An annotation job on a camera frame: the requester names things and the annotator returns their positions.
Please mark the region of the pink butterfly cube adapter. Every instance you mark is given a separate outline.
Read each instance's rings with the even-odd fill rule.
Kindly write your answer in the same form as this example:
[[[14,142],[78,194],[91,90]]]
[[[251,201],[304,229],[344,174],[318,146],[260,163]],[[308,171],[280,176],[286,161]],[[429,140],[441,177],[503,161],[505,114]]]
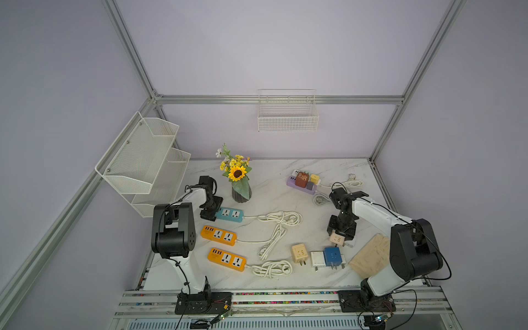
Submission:
[[[337,246],[344,246],[345,245],[345,237],[342,235],[339,235],[337,232],[333,231],[330,236],[329,240],[331,243],[336,244]]]

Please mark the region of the teal power strip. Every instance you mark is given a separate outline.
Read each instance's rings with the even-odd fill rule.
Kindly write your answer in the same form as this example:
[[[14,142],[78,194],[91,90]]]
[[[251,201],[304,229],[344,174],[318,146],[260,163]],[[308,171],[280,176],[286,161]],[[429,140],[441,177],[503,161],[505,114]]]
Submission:
[[[244,218],[243,210],[221,207],[215,216],[217,219],[241,223]]]

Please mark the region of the orange power strip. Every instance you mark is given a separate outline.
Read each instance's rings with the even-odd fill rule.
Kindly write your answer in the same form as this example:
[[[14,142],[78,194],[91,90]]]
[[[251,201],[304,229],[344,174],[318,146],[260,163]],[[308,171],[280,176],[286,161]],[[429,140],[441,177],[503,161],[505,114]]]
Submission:
[[[200,232],[202,238],[221,243],[227,246],[234,246],[237,242],[237,234],[228,230],[223,230],[210,225],[205,225]]]
[[[222,265],[238,272],[243,272],[246,269],[246,258],[219,248],[213,247],[208,253],[207,259],[212,263]]]

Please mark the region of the blue cube plug adapter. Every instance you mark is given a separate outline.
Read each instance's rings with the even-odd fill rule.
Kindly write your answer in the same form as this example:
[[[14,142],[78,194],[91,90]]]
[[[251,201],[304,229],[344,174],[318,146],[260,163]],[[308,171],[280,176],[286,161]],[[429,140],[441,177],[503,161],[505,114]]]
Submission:
[[[342,269],[345,268],[345,262],[344,257],[341,254],[341,251],[339,247],[326,247],[323,250],[323,256],[325,261],[325,266],[337,269],[338,267],[341,267]]]

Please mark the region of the white charger plug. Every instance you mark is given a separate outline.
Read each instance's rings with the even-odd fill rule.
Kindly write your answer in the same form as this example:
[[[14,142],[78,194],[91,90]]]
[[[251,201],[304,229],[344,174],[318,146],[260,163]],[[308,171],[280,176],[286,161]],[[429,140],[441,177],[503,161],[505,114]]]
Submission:
[[[312,262],[312,268],[317,272],[320,268],[325,268],[326,261],[323,251],[312,251],[310,252],[310,258]]]

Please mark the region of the beige cube plug adapter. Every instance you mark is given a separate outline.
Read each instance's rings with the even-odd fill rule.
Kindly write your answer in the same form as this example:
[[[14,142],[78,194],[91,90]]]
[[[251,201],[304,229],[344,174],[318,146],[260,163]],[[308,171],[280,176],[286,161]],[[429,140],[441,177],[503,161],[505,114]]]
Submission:
[[[309,258],[309,253],[304,243],[299,243],[291,247],[293,261],[298,265],[305,265]]]

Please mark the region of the purple power strip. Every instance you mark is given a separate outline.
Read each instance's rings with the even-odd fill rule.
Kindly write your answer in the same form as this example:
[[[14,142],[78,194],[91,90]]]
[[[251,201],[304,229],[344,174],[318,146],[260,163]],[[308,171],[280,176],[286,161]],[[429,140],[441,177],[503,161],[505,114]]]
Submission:
[[[301,192],[304,192],[304,193],[307,193],[309,195],[314,195],[317,191],[317,188],[318,186],[316,184],[314,184],[313,182],[309,182],[306,183],[305,186],[298,186],[296,184],[296,178],[295,177],[288,177],[287,181],[286,181],[286,184],[291,187],[291,188],[294,188],[298,191],[301,191]]]

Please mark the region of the brown cube adapter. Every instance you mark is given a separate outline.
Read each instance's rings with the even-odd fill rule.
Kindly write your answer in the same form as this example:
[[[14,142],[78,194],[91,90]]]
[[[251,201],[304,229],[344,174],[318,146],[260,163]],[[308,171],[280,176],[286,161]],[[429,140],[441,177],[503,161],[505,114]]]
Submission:
[[[310,174],[300,172],[295,178],[295,185],[300,188],[306,188],[307,183],[310,181]]]

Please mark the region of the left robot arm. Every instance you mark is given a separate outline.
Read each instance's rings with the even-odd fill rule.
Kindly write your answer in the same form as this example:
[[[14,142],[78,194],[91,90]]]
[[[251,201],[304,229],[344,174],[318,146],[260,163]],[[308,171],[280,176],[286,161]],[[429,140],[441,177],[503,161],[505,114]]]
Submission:
[[[207,276],[193,254],[197,243],[195,214],[207,221],[216,220],[223,202],[216,192],[216,180],[201,176],[197,184],[187,186],[174,202],[158,204],[153,210],[151,250],[164,260],[174,262],[187,294],[210,290]]]

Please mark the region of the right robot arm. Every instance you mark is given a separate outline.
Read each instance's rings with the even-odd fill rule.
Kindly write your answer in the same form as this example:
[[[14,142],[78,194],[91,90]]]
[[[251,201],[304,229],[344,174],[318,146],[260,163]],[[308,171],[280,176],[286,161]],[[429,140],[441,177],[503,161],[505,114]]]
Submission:
[[[329,235],[337,234],[345,241],[352,241],[356,236],[356,221],[363,219],[390,239],[389,264],[361,283],[360,294],[364,300],[385,297],[444,266],[444,258],[429,221],[394,213],[368,200],[368,194],[362,191],[348,193],[344,188],[334,188],[329,198],[339,210],[329,219]]]

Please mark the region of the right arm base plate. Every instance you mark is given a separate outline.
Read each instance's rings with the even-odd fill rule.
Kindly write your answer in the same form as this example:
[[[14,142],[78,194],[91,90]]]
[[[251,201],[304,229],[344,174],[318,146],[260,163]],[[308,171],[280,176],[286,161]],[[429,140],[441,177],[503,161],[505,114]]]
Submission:
[[[391,295],[374,296],[361,290],[338,291],[338,302],[344,313],[396,311]]]

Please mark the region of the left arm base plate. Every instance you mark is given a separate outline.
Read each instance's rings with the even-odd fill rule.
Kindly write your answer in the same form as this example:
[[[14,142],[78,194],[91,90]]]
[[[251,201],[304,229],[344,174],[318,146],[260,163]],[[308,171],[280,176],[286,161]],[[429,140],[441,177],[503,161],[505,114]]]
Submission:
[[[175,315],[217,315],[227,310],[232,304],[232,292],[201,292],[199,294],[186,294],[177,296]]]

